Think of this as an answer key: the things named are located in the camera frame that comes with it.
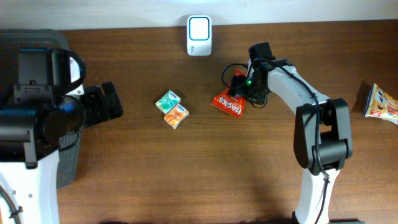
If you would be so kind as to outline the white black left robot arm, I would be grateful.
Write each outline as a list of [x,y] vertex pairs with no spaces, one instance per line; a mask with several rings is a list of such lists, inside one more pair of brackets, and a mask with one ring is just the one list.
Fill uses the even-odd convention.
[[3,222],[58,223],[60,139],[123,115],[112,82],[77,93],[85,77],[74,51],[20,49],[18,81],[1,94]]

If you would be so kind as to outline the orange tissue pack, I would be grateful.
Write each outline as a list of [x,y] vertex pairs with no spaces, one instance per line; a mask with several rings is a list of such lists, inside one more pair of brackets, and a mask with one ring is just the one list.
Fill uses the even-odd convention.
[[164,121],[173,129],[176,129],[179,124],[188,116],[189,110],[187,110],[181,104],[177,104],[164,116]]

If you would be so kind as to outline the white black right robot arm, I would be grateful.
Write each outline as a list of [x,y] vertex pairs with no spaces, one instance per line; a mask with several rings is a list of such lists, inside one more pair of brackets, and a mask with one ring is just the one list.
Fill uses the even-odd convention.
[[269,43],[249,48],[246,74],[233,78],[229,95],[260,109],[275,93],[295,115],[293,149],[302,168],[300,200],[294,223],[329,223],[333,185],[353,154],[347,102],[331,99],[305,81],[286,58],[273,56]]

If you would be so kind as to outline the teal tissue pack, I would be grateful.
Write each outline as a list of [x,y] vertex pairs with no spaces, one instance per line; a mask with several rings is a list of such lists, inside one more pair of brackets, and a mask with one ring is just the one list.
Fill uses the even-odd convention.
[[181,102],[181,98],[175,94],[172,90],[169,90],[161,99],[159,99],[155,105],[156,107],[167,114],[171,109]]

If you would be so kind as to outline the yellow snack bag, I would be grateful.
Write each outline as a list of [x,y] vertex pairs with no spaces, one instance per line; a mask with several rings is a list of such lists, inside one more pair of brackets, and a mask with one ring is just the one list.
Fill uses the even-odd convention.
[[363,117],[380,118],[397,124],[397,100],[374,83],[366,98]]

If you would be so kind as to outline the red Hacks candy bag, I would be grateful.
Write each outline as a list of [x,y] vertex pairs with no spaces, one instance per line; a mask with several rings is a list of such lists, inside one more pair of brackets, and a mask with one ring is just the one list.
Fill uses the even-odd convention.
[[215,96],[211,101],[211,106],[224,111],[236,118],[240,118],[243,115],[246,100],[242,96],[231,96],[228,92],[230,91],[231,84],[219,95]]

